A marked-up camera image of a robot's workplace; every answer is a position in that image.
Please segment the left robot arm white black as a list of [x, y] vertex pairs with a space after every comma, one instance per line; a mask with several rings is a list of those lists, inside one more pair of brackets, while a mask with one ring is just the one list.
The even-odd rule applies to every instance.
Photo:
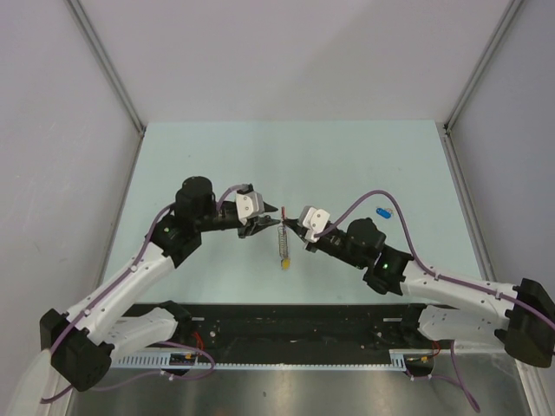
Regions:
[[186, 179], [175, 200], [151, 223], [142, 246], [115, 276], [60, 313], [50, 309], [39, 323], [41, 348], [50, 365], [79, 392], [93, 388], [113, 361], [144, 347], [168, 341], [182, 346], [192, 335], [191, 316], [174, 302], [120, 322], [150, 287], [171, 274], [202, 243], [205, 232], [235, 230], [247, 238], [279, 223], [250, 184], [233, 185], [217, 198], [212, 182], [202, 176]]

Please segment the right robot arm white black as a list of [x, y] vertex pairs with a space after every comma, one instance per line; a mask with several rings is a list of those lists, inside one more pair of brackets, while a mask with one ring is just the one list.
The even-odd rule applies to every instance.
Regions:
[[380, 295], [428, 299], [400, 326], [402, 341], [419, 348], [426, 341], [470, 341], [501, 346], [527, 365], [549, 368], [554, 357], [554, 301], [538, 282], [474, 281], [421, 266], [415, 256], [386, 243], [370, 218], [352, 221], [344, 231], [319, 237], [313, 220], [287, 218], [287, 228], [308, 251], [321, 251], [363, 270], [363, 281]]

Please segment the keyring with chain and tags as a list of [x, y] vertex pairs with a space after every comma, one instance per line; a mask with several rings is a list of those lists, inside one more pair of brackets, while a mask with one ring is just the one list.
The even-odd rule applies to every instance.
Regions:
[[289, 241], [287, 234], [287, 227], [285, 226], [285, 207], [281, 207], [281, 220], [277, 227], [278, 233], [278, 250], [280, 256], [280, 267], [281, 270], [288, 270], [291, 266], [291, 256], [289, 251]]

